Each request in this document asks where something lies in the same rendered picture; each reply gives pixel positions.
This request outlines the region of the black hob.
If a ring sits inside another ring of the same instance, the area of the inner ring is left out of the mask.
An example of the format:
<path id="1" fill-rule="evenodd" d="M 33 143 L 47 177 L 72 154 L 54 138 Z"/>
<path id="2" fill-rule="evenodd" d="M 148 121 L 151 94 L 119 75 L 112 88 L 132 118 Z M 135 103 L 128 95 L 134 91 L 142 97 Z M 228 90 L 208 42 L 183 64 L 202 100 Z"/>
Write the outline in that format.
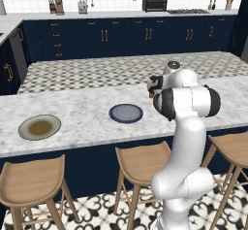
<path id="1" fill-rule="evenodd" d="M 189 15 L 189 14 L 210 14 L 210 12 L 202 9 L 178 9 L 178 10 L 167 10 L 171 15 Z"/>

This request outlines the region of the grey plate with brown centre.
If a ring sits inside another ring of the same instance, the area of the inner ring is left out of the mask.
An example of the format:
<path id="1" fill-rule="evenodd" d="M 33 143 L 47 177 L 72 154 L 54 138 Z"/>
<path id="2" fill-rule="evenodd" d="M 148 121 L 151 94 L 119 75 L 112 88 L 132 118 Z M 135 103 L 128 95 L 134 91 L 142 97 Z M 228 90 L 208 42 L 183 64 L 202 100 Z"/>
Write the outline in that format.
<path id="1" fill-rule="evenodd" d="M 54 115 L 35 115 L 23 121 L 18 127 L 19 136 L 28 141 L 40 141 L 57 133 L 61 120 Z"/>

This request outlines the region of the black toaster oven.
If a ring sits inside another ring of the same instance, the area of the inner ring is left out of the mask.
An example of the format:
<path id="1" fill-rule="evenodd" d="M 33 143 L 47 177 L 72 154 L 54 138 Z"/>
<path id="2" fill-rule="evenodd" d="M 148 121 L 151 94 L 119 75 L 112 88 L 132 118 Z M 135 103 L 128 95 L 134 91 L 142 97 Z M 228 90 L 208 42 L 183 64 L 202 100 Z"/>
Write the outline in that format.
<path id="1" fill-rule="evenodd" d="M 168 0 L 142 0 L 142 9 L 145 12 L 165 12 Z"/>

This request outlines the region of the grey dishwasher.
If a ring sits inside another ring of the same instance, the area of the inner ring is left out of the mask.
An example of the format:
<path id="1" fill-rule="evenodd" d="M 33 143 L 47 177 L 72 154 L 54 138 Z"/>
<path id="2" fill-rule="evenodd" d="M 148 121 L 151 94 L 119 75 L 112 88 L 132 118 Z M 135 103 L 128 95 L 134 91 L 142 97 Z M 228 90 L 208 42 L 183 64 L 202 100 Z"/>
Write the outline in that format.
<path id="1" fill-rule="evenodd" d="M 24 83 L 24 80 L 27 75 L 27 64 L 17 29 L 10 36 L 10 42 L 15 58 L 15 64 L 20 78 L 20 83 Z"/>

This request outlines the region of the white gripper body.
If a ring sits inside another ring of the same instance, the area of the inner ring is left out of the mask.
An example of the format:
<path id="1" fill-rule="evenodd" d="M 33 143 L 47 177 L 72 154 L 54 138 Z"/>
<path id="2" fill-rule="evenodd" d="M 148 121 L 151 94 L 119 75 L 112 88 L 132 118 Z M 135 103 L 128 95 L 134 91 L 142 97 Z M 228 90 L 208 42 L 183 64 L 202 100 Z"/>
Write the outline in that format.
<path id="1" fill-rule="evenodd" d="M 151 76 L 147 81 L 147 90 L 148 92 L 153 92 L 156 94 L 159 91 L 159 80 L 157 76 Z"/>

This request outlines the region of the navy kitchen island base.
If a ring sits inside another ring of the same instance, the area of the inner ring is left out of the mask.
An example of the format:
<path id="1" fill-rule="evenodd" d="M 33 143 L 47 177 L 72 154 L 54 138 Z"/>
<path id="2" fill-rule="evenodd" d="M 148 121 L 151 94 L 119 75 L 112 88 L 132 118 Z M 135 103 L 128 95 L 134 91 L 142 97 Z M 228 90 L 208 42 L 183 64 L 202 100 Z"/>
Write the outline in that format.
<path id="1" fill-rule="evenodd" d="M 248 126 L 207 131 L 211 137 L 237 134 L 248 131 Z M 119 175 L 119 165 L 115 148 L 133 148 L 139 146 L 157 145 L 166 141 L 172 148 L 173 136 L 163 138 L 137 140 L 126 143 L 114 143 L 109 145 L 72 148 L 58 151 L 20 155 L 0 158 L 0 172 L 5 162 L 22 163 L 40 159 L 50 159 L 65 153 L 65 177 L 73 199 L 83 196 L 95 196 L 104 192 L 116 191 Z M 224 174 L 229 170 L 228 161 L 216 152 L 208 169 L 213 175 Z M 0 226 L 2 227 L 6 212 L 4 205 L 0 203 Z"/>

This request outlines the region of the navy tall cupboard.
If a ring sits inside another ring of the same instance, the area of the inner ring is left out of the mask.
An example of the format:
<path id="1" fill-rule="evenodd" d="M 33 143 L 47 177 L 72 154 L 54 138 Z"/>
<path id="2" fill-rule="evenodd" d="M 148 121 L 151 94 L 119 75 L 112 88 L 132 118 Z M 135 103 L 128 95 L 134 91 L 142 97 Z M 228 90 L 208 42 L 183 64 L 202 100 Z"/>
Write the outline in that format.
<path id="1" fill-rule="evenodd" d="M 241 0 L 238 14 L 234 19 L 229 52 L 240 57 L 248 37 L 248 0 Z"/>

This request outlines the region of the navy side cupboards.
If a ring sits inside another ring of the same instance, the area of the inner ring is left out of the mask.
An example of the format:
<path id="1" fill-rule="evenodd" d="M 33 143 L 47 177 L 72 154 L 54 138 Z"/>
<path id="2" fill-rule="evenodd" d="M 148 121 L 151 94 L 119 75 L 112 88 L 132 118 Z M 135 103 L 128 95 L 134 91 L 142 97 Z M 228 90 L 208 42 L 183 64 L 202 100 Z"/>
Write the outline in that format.
<path id="1" fill-rule="evenodd" d="M 31 64 L 31 59 L 27 47 L 27 41 L 24 37 L 24 25 L 21 24 L 16 29 L 18 30 L 28 71 L 28 66 Z M 0 96 L 17 94 L 20 86 L 22 85 L 22 83 L 20 83 L 16 61 L 11 47 L 10 36 L 0 44 Z"/>

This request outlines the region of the blue-rimmed grey plate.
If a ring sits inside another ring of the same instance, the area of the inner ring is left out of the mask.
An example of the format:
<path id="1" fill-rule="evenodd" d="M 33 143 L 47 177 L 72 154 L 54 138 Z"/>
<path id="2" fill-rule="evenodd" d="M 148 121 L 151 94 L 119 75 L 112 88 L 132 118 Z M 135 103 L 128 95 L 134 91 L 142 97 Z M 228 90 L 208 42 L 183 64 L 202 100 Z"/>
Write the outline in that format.
<path id="1" fill-rule="evenodd" d="M 130 124 L 142 119 L 143 111 L 133 104 L 119 104 L 113 106 L 108 115 L 111 119 L 119 123 Z"/>

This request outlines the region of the wooden bar stool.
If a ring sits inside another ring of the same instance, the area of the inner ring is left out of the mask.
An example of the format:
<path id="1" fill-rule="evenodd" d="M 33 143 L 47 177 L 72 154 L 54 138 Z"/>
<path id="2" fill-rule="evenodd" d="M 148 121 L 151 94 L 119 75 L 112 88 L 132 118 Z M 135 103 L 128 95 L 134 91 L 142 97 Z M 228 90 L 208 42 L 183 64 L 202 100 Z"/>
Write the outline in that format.
<path id="1" fill-rule="evenodd" d="M 233 188 L 248 185 L 248 177 L 243 172 L 244 169 L 248 169 L 248 131 L 219 137 L 208 136 L 208 138 L 211 145 L 201 166 L 206 168 L 216 151 L 219 151 L 230 162 L 225 180 L 214 180 L 218 184 L 220 192 L 224 195 L 209 229 L 214 230 Z"/>
<path id="2" fill-rule="evenodd" d="M 58 230 L 65 230 L 62 213 L 71 210 L 79 221 L 65 176 L 65 155 L 24 163 L 4 164 L 0 175 L 0 202 L 11 209 L 14 230 L 54 221 Z M 46 203 L 50 218 L 34 220 L 31 208 Z"/>
<path id="3" fill-rule="evenodd" d="M 151 146 L 116 148 L 115 152 L 119 176 L 113 213 L 117 214 L 120 201 L 126 201 L 130 209 L 127 230 L 132 230 L 137 205 L 155 205 L 158 201 L 153 193 L 141 194 L 140 189 L 149 186 L 152 176 L 169 162 L 171 150 L 167 142 L 163 141 Z"/>

